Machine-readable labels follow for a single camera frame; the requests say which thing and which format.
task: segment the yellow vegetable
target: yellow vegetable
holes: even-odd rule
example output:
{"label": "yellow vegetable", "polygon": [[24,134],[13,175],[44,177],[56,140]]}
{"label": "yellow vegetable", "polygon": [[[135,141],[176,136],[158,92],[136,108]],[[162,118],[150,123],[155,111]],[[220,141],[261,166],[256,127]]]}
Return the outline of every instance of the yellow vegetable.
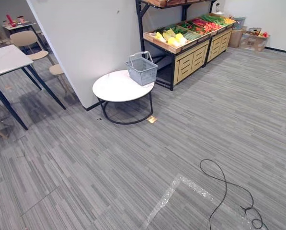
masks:
{"label": "yellow vegetable", "polygon": [[166,40],[163,38],[163,36],[159,32],[157,32],[156,34],[156,39],[166,43]]}
{"label": "yellow vegetable", "polygon": [[181,33],[176,34],[176,40],[181,44],[184,45],[187,40],[183,37]]}
{"label": "yellow vegetable", "polygon": [[172,37],[176,37],[175,32],[171,28],[169,30],[167,30],[166,33],[168,33]]}
{"label": "yellow vegetable", "polygon": [[235,23],[235,20],[232,20],[230,18],[225,18],[225,23],[226,24],[232,24],[232,23]]}
{"label": "yellow vegetable", "polygon": [[164,32],[163,37],[166,41],[168,41],[172,36],[170,36],[168,33]]}
{"label": "yellow vegetable", "polygon": [[170,46],[173,46],[173,47],[179,47],[179,46],[181,46],[181,44],[180,44],[180,43],[176,40],[176,38],[174,38],[174,37],[171,37],[171,38],[168,40],[167,44],[169,44]]}

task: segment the red object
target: red object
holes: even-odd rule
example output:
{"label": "red object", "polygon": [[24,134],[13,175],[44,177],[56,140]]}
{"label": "red object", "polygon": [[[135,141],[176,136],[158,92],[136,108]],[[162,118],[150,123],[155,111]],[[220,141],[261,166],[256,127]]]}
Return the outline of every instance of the red object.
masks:
{"label": "red object", "polygon": [[218,30],[219,28],[223,27],[222,25],[218,25],[216,23],[206,22],[200,18],[195,18],[192,22],[197,25],[203,26],[206,32]]}
{"label": "red object", "polygon": [[12,18],[10,17],[10,15],[7,14],[7,18],[9,20],[9,22],[10,22],[11,27],[15,27],[16,24],[13,22]]}

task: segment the baseboard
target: baseboard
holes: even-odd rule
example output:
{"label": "baseboard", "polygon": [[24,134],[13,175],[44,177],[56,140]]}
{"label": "baseboard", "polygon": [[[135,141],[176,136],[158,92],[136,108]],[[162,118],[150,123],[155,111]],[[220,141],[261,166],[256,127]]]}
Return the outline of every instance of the baseboard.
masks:
{"label": "baseboard", "polygon": [[286,53],[286,50],[282,50],[282,49],[275,49],[275,48],[271,48],[271,47],[265,47],[265,49],[271,49],[271,50],[275,50],[275,51]]}
{"label": "baseboard", "polygon": [[95,104],[93,104],[92,106],[90,106],[90,107],[88,107],[88,108],[85,108],[85,107],[83,107],[86,111],[90,111],[91,109],[93,109],[93,108],[95,108],[95,107],[97,107],[97,106],[99,106],[100,105],[100,102],[97,102],[97,103],[95,103]]}

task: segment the black cable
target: black cable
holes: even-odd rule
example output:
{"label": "black cable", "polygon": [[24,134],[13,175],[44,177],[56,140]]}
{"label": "black cable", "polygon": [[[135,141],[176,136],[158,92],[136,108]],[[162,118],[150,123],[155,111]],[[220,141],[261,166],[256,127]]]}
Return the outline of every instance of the black cable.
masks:
{"label": "black cable", "polygon": [[[210,174],[206,173],[206,172],[203,170],[203,168],[202,168],[202,163],[203,163],[204,161],[210,161],[210,162],[216,164],[216,166],[220,169],[220,171],[221,171],[221,173],[222,173],[224,179],[220,179],[220,178],[211,176]],[[212,212],[212,214],[211,214],[210,217],[209,217],[210,230],[212,230],[212,227],[211,227],[211,218],[212,218],[213,214],[216,212],[216,210],[217,210],[217,209],[221,206],[221,204],[224,202],[224,200],[225,200],[225,198],[226,198],[226,196],[227,196],[227,190],[228,190],[227,185],[228,185],[228,184],[231,184],[231,185],[237,186],[237,187],[239,187],[239,188],[242,188],[243,190],[245,190],[245,191],[250,195],[250,197],[251,197],[251,199],[252,199],[252,204],[251,204],[249,207],[246,207],[246,208],[245,208],[245,207],[242,207],[241,205],[240,205],[240,207],[243,209],[243,211],[244,211],[244,213],[245,213],[246,215],[247,215],[247,211],[248,211],[248,210],[251,210],[251,209],[254,210],[254,211],[258,214],[259,218],[255,218],[255,219],[252,220],[252,226],[253,226],[255,229],[261,229],[262,227],[265,227],[267,230],[269,230],[268,227],[263,223],[263,219],[262,219],[262,216],[261,216],[260,212],[259,212],[256,208],[253,207],[253,204],[254,204],[253,196],[252,196],[252,194],[251,194],[246,188],[243,188],[242,186],[240,186],[240,185],[238,185],[238,184],[234,184],[234,183],[228,182],[228,181],[226,180],[225,174],[224,174],[223,170],[221,169],[221,167],[219,166],[219,164],[217,164],[217,163],[216,163],[215,161],[213,161],[213,160],[203,159],[203,160],[200,162],[199,167],[200,167],[201,171],[202,171],[205,175],[207,175],[207,176],[209,176],[209,177],[211,177],[211,178],[213,178],[213,179],[215,179],[215,180],[222,181],[222,182],[225,183],[225,194],[224,194],[224,197],[222,198],[222,200],[220,201],[219,205],[214,209],[214,211]]]}

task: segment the chair seat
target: chair seat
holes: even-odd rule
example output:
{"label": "chair seat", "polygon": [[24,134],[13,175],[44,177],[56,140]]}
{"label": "chair seat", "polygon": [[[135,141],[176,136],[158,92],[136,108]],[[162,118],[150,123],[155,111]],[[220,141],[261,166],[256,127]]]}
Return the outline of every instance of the chair seat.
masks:
{"label": "chair seat", "polygon": [[49,72],[52,74],[52,75],[59,75],[59,74],[63,74],[63,70],[60,66],[60,64],[56,64],[54,66],[51,66],[49,68]]}
{"label": "chair seat", "polygon": [[44,57],[46,57],[47,55],[49,54],[48,51],[45,51],[45,50],[42,50],[42,51],[39,51],[35,54],[29,54],[27,55],[32,61],[35,61],[35,60],[38,60],[38,59],[42,59]]}

